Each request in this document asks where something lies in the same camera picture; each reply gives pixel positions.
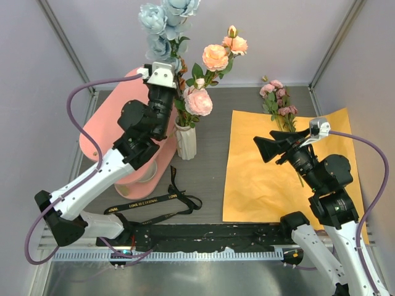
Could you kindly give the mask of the brown rose stem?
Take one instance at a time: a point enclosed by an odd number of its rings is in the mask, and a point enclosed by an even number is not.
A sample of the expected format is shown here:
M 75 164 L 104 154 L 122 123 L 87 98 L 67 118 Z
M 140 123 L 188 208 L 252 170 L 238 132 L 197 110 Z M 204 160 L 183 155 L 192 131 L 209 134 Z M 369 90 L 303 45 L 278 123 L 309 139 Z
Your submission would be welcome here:
M 186 80 L 183 75 L 188 71 L 185 61 L 180 57 L 174 58 L 175 78 L 177 79 L 178 97 L 174 100 L 177 108 L 178 118 L 176 124 L 185 128 L 194 128 L 195 124 L 192 121 L 192 115 L 186 110 L 184 92 L 187 89 Z

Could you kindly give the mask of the light pink peony stem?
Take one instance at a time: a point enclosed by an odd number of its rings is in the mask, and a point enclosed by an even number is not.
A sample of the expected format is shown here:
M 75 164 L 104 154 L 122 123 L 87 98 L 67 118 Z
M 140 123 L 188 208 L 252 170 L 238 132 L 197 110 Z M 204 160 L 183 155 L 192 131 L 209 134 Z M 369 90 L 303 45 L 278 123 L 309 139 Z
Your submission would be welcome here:
M 198 78 L 184 92 L 185 107 L 192 115 L 194 124 L 199 121 L 200 117 L 208 116 L 213 109 L 212 99 L 204 88 L 204 85 L 205 79 Z

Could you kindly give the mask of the mauve rose stem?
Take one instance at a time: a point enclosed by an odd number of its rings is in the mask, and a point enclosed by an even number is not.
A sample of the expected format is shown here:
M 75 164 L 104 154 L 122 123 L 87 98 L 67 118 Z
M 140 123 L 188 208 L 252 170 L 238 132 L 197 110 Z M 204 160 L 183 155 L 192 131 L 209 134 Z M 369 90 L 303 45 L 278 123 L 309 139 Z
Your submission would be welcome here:
M 296 132 L 295 119 L 298 109 L 291 103 L 287 87 L 279 80 L 262 77 L 264 85 L 259 91 L 263 98 L 262 108 L 271 115 L 280 131 Z

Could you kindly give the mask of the orange wrapping paper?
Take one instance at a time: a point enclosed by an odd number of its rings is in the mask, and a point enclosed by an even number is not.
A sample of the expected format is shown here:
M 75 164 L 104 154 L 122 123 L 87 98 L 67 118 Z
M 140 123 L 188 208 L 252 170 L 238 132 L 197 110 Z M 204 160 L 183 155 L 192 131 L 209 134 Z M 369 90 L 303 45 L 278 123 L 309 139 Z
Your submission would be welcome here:
M 324 116 L 331 129 L 351 134 L 347 108 Z M 270 115 L 234 110 L 231 117 L 230 146 L 227 161 L 222 220 L 224 222 L 280 222 L 292 212 L 303 212 L 314 229 L 323 229 L 310 209 L 311 188 L 301 182 L 287 162 L 276 165 L 275 160 L 264 163 L 253 141 L 255 136 L 272 138 L 271 130 L 279 130 Z M 321 160 L 331 154 L 348 158 L 353 182 L 346 186 L 359 215 L 364 214 L 355 149 L 352 139 L 329 135 L 313 144 Z

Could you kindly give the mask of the peach rose stem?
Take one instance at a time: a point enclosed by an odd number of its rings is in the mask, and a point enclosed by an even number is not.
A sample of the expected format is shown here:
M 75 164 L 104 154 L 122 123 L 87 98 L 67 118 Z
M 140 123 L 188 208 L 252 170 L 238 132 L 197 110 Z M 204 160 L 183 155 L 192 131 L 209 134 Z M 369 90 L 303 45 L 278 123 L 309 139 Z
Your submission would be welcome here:
M 234 25 L 229 26 L 221 44 L 210 44 L 204 48 L 202 63 L 206 70 L 195 63 L 186 85 L 197 89 L 218 85 L 219 80 L 232 70 L 234 60 L 239 56 L 245 56 L 247 50 L 247 41 L 240 37 Z

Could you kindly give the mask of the blue flower stem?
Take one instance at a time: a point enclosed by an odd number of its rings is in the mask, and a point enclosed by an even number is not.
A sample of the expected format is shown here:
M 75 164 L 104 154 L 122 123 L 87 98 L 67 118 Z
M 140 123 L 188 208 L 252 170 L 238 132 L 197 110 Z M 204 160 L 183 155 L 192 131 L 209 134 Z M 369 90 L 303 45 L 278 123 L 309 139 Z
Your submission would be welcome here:
M 200 3 L 196 0 L 168 0 L 140 6 L 138 20 L 148 34 L 148 60 L 170 63 L 180 75 L 186 71 L 181 56 L 188 48 L 189 38 L 185 32 L 191 28 L 188 19 L 196 15 Z

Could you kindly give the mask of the black ribbon gold lettering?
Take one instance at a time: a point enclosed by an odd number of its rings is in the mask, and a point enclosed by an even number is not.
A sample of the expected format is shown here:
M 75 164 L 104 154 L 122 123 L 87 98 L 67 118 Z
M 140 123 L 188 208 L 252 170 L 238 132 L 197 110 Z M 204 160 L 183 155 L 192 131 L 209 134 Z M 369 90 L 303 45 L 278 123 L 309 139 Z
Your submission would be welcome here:
M 115 206 L 105 209 L 104 214 L 105 215 L 116 214 L 116 213 L 120 213 L 120 212 L 123 212 L 126 210 L 145 207 L 148 205 L 158 204 L 161 202 L 167 202 L 167 201 L 171 201 L 171 200 L 178 200 L 187 206 L 186 210 L 164 214 L 164 215 L 161 215 L 161 216 L 158 216 L 155 218 L 151 218 L 149 220 L 138 223 L 139 225 L 150 225 L 150 224 L 157 224 L 157 223 L 169 220 L 172 217 L 177 216 L 177 215 L 190 215 L 190 214 L 192 214 L 193 211 L 200 210 L 203 205 L 202 200 L 199 199 L 198 197 L 193 196 L 193 195 L 185 194 L 186 191 L 180 191 L 175 184 L 177 169 L 174 166 L 170 166 L 170 172 L 171 172 L 171 183 L 168 186 L 167 194 L 156 196 L 156 197 L 151 197 L 151 198 L 148 198 L 148 199 L 145 199 L 142 201 L 129 202 L 129 203 L 121 204 L 121 205 L 115 205 Z

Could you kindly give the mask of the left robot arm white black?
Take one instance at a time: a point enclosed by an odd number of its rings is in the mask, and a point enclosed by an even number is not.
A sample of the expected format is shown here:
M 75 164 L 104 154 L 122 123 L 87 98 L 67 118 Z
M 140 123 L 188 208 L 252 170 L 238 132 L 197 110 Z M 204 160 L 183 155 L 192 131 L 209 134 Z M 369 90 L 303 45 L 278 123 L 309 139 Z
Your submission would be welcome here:
M 93 214 L 85 207 L 118 180 L 156 160 L 167 143 L 168 124 L 177 95 L 175 83 L 148 83 L 148 102 L 127 102 L 118 125 L 122 135 L 100 155 L 97 164 L 68 185 L 35 201 L 59 247 L 82 237 L 103 237 L 124 246 L 131 240 L 130 224 L 119 213 Z

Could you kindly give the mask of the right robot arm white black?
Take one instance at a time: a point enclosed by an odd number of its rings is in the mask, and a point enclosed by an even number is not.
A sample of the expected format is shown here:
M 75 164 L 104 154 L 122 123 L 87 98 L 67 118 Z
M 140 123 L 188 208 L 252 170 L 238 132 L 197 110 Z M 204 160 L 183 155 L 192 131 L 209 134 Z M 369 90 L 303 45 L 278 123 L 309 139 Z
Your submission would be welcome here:
M 271 131 L 271 138 L 254 137 L 265 163 L 279 156 L 276 164 L 288 162 L 299 173 L 313 195 L 309 198 L 314 216 L 331 239 L 336 254 L 318 239 L 301 212 L 280 219 L 280 239 L 300 246 L 329 284 L 332 295 L 389 295 L 370 258 L 362 237 L 365 217 L 360 217 L 346 191 L 353 181 L 349 160 L 331 154 L 318 161 L 312 144 L 333 132 L 309 128 L 298 133 Z

